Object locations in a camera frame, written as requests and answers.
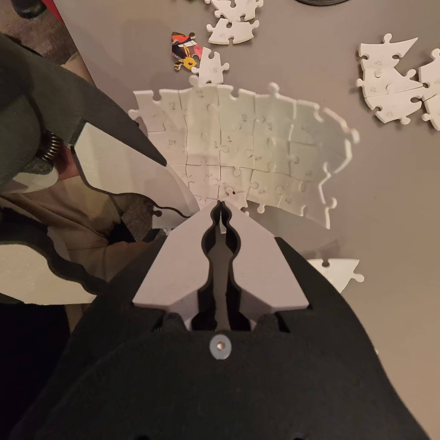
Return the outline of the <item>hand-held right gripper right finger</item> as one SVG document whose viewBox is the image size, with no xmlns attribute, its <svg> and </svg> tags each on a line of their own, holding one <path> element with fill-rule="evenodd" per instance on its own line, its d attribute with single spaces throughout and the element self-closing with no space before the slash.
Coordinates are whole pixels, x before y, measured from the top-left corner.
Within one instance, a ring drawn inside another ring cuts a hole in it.
<svg viewBox="0 0 440 440">
<path fill-rule="evenodd" d="M 230 329 L 250 331 L 266 314 L 309 306 L 276 237 L 223 201 L 226 245 L 232 252 L 225 294 Z"/>
</svg>

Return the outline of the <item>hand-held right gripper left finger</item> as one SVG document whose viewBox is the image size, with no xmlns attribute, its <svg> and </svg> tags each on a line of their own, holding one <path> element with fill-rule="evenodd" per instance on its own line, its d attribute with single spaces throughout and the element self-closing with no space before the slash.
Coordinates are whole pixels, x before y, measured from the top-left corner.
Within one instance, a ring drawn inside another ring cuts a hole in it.
<svg viewBox="0 0 440 440">
<path fill-rule="evenodd" d="M 221 202 L 214 201 L 175 228 L 164 241 L 133 304 L 178 314 L 190 330 L 217 328 L 213 263 Z"/>
</svg>

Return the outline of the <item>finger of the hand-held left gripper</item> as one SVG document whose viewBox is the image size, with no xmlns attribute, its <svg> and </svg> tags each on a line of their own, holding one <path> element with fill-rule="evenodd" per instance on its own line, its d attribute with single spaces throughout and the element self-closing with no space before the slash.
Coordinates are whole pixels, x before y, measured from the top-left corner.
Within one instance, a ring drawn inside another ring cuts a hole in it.
<svg viewBox="0 0 440 440">
<path fill-rule="evenodd" d="M 55 242 L 55 255 L 25 244 L 0 246 L 1 294 L 33 305 L 89 304 L 107 283 L 70 260 L 66 245 Z"/>
<path fill-rule="evenodd" d="M 142 195 L 183 217 L 200 209 L 171 165 L 156 162 L 90 123 L 84 125 L 73 146 L 73 157 L 91 188 L 111 195 Z"/>
</svg>

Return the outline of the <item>white partly built puzzle ball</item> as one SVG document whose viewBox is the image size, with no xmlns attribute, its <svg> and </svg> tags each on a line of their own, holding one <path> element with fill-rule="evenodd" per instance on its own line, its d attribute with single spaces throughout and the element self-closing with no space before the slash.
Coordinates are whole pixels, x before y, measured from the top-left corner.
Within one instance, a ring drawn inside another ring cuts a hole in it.
<svg viewBox="0 0 440 440">
<path fill-rule="evenodd" d="M 202 208 L 238 194 L 330 229 L 337 200 L 325 183 L 352 159 L 359 133 L 317 103 L 229 85 L 134 91 L 133 120 L 189 187 Z"/>
</svg>

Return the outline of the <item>colourful printed puzzle piece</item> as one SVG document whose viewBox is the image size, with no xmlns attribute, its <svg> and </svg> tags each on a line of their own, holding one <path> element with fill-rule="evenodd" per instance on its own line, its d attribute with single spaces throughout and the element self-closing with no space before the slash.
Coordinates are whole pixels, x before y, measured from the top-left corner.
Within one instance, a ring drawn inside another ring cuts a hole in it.
<svg viewBox="0 0 440 440">
<path fill-rule="evenodd" d="M 197 67 L 201 58 L 202 47 L 195 41 L 195 33 L 183 34 L 172 32 L 172 55 L 176 58 L 174 70 L 178 72 L 182 67 L 191 71 Z"/>
</svg>

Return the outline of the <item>grey woven fabric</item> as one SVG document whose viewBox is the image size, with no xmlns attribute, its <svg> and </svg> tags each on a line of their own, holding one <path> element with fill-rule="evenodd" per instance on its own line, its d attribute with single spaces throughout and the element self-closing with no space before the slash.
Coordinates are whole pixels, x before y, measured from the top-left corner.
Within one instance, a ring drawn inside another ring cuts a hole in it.
<svg viewBox="0 0 440 440">
<path fill-rule="evenodd" d="M 120 216 L 119 223 L 107 234 L 110 245 L 120 242 L 150 243 L 165 236 L 164 230 L 152 226 L 154 206 L 147 198 L 140 195 L 110 195 L 110 199 Z"/>
</svg>

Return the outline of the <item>red object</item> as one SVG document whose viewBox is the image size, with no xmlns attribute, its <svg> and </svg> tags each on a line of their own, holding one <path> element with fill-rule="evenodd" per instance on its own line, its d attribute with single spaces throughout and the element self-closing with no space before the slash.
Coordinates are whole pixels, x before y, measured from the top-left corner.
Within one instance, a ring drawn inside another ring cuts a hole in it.
<svg viewBox="0 0 440 440">
<path fill-rule="evenodd" d="M 61 23 L 64 23 L 63 18 L 53 0 L 42 0 L 42 3 Z"/>
</svg>

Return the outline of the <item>dark rounded object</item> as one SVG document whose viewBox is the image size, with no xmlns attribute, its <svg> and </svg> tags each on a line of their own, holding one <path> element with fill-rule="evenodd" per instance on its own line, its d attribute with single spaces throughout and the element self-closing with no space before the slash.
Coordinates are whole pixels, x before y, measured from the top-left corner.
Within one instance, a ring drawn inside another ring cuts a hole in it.
<svg viewBox="0 0 440 440">
<path fill-rule="evenodd" d="M 47 6 L 41 0 L 11 0 L 14 11 L 23 19 L 32 20 L 43 14 Z"/>
</svg>

